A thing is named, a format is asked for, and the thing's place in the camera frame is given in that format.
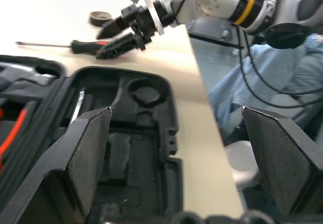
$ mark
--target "white table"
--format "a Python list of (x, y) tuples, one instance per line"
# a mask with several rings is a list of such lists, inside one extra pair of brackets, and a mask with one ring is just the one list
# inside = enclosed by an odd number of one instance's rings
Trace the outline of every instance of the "white table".
[(14, 43), (94, 41), (98, 29), (87, 22), (89, 13), (106, 11), (116, 17), (129, 4), (129, 0), (0, 0), (0, 54), (54, 60), (65, 66), (67, 76), (82, 67), (101, 66), (166, 78), (178, 114), (176, 157), (183, 160), (185, 210), (202, 216), (238, 217), (242, 205), (184, 26), (167, 28), (144, 52), (133, 50), (110, 61), (73, 55), (66, 48), (18, 47)]

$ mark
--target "yellow ring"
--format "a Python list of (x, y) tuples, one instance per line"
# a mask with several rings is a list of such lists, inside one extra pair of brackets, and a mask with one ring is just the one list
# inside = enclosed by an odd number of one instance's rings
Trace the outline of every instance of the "yellow ring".
[(246, 6), (246, 8), (244, 9), (243, 13), (241, 14), (241, 16), (235, 21), (234, 24), (236, 24), (237, 26), (239, 26), (242, 22), (244, 22), (244, 20), (247, 18), (247, 16), (249, 15), (252, 7), (254, 4), (254, 0), (249, 0), (248, 4)]

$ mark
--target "screwdriver shaft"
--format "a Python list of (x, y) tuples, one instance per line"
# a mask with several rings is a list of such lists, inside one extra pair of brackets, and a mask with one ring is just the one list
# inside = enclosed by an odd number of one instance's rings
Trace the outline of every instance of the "screwdriver shaft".
[(17, 41), (17, 45), (26, 45), (26, 46), (51, 46), (51, 47), (71, 47), (71, 45), (52, 45), (52, 44), (42, 44), (42, 43), (29, 43)]

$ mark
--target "robotic arm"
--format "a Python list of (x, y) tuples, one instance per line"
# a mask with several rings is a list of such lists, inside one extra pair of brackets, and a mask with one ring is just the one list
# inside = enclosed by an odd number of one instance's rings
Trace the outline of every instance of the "robotic arm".
[(200, 17), (214, 16), (242, 27), (248, 34), (262, 35), (278, 49), (301, 45), (313, 28), (323, 22), (323, 0), (145, 0), (146, 7), (135, 4), (122, 15), (107, 22), (98, 39), (111, 38), (131, 27), (133, 33), (102, 48), (98, 59), (115, 58), (145, 44), (166, 26), (185, 24)]

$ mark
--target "black tool case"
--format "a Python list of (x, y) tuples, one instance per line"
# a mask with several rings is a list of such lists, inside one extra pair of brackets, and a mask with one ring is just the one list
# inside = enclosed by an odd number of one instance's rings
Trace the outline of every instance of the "black tool case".
[(17, 80), (0, 92), (5, 116), (10, 105), (14, 111), (7, 132), (20, 110), (32, 109), (2, 156), (1, 224), (92, 224), (182, 210), (181, 160), (170, 157), (177, 118), (165, 79), (103, 67), (66, 78), (53, 61), (0, 55), (0, 62), (57, 77), (46, 87)]

